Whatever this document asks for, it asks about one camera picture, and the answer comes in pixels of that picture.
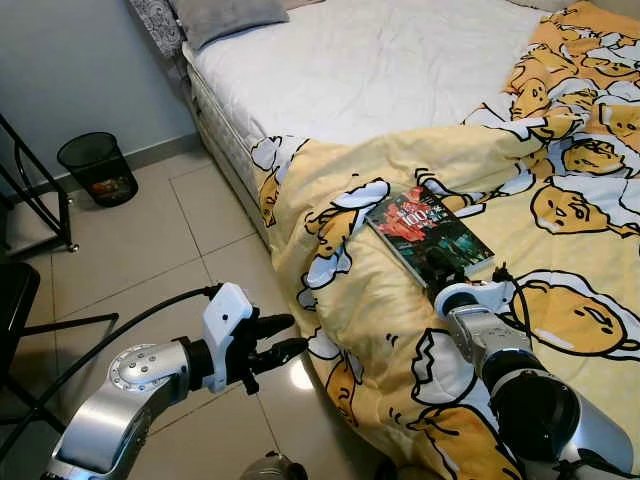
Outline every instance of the gray pillow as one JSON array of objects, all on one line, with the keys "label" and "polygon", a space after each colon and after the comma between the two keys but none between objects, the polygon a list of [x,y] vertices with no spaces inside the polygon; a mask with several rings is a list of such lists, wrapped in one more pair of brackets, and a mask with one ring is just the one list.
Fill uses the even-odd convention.
[{"label": "gray pillow", "polygon": [[288,22],[278,0],[171,0],[191,48],[230,33]]},{"label": "gray pillow", "polygon": [[324,0],[280,0],[280,5],[285,10],[293,10],[298,7],[305,7],[314,3],[324,2]]},{"label": "gray pillow", "polygon": [[557,12],[576,2],[576,0],[509,0],[523,7],[538,8],[547,12]]}]

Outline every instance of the chair leg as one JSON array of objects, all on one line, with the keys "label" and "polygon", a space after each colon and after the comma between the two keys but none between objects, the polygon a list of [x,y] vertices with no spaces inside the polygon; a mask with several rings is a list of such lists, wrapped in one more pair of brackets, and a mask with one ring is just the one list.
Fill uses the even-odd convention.
[{"label": "chair leg", "polygon": [[66,322],[47,323],[45,325],[36,325],[34,327],[25,327],[22,329],[20,336],[37,335],[38,333],[52,332],[56,330],[64,330],[66,328],[80,327],[82,325],[90,325],[99,322],[115,322],[120,318],[117,313],[108,315],[98,315],[96,317],[80,318],[78,320],[67,320]]},{"label": "chair leg", "polygon": [[[20,385],[11,375],[7,375],[5,380],[5,385],[7,388],[13,392],[20,400],[22,400],[29,408],[33,408],[36,405],[36,398],[31,395],[28,391],[26,391],[22,385]],[[59,434],[64,433],[64,429],[67,428],[64,423],[60,421],[58,417],[56,417],[51,411],[45,407],[42,407],[38,414],[41,416],[42,420],[46,421],[51,428],[53,428]]]},{"label": "chair leg", "polygon": [[[6,425],[15,425],[16,423],[20,423],[22,421],[23,417],[3,417],[0,418],[0,426],[6,426]],[[42,415],[36,415],[36,417],[33,419],[34,421],[38,421],[38,420],[44,420],[44,418],[42,418]]]}]

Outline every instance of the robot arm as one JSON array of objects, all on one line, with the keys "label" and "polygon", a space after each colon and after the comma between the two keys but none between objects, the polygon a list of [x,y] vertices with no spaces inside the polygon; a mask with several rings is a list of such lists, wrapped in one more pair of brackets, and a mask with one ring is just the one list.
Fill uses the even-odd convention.
[{"label": "robot arm", "polygon": [[531,479],[630,478],[626,433],[586,398],[550,374],[524,332],[495,313],[505,282],[455,283],[435,298],[456,346],[489,390],[502,440]]},{"label": "robot arm", "polygon": [[60,438],[43,478],[127,478],[152,422],[189,390],[221,392],[238,380],[258,391],[253,375],[306,349],[289,339],[256,352],[257,341],[293,324],[290,315],[259,318],[237,285],[225,283],[204,313],[204,338],[137,345],[118,355],[102,386],[80,407]]}]

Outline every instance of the chair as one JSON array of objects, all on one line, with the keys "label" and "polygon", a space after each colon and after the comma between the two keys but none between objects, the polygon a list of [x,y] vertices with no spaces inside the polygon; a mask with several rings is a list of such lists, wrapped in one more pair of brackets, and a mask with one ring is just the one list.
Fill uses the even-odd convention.
[{"label": "chair", "polygon": [[[25,327],[39,285],[40,275],[30,265],[26,263],[0,265],[0,388],[6,387],[29,408],[33,408],[36,404],[36,398],[9,374],[9,367],[20,338],[92,323],[115,322],[118,319],[117,313],[111,313]],[[46,421],[51,428],[60,434],[66,428],[66,425],[47,408],[40,409],[34,418]],[[0,425],[11,425],[21,420],[21,418],[0,418]]]}]

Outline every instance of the book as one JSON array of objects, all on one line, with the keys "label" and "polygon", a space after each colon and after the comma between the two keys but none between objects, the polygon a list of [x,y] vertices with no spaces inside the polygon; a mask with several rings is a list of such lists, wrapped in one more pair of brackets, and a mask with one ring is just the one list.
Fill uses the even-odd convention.
[{"label": "book", "polygon": [[386,199],[367,214],[366,220],[433,296],[443,288],[443,281],[451,283],[454,277],[463,281],[464,275],[471,275],[494,256],[422,186]]}]

